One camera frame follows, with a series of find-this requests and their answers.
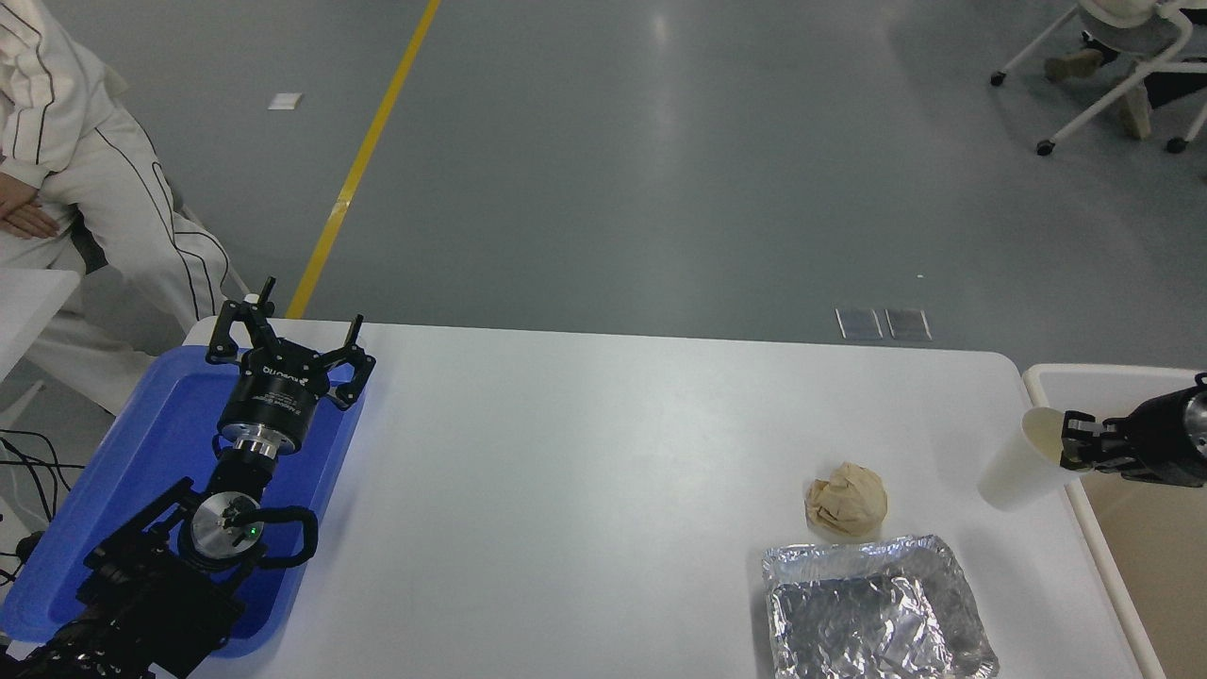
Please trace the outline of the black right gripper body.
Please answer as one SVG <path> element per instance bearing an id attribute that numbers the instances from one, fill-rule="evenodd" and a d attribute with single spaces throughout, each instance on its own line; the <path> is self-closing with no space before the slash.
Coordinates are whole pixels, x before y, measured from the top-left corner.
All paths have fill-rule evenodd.
<path id="1" fill-rule="evenodd" d="M 1205 390 L 1151 397 L 1130 414 L 1133 481 L 1201 488 L 1206 481 Z"/>

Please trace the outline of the person's hand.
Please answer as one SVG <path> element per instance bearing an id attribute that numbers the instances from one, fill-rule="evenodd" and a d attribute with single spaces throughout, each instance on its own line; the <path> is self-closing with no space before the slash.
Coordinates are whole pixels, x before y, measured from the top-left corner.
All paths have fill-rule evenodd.
<path id="1" fill-rule="evenodd" d="M 1 172 L 1 232 L 21 240 L 54 238 L 59 224 L 37 201 L 37 191 Z"/>

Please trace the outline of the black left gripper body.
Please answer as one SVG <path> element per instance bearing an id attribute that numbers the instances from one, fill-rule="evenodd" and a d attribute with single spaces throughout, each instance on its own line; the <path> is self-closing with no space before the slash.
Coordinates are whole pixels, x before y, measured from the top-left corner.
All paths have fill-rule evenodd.
<path id="1" fill-rule="evenodd" d="M 246 351 L 239 356 L 239 377 L 218 418 L 218 433 L 229 441 L 255 431 L 273 431 L 288 444 L 305 441 L 317 402 L 330 391 L 326 373 L 307 368 L 307 357 Z"/>

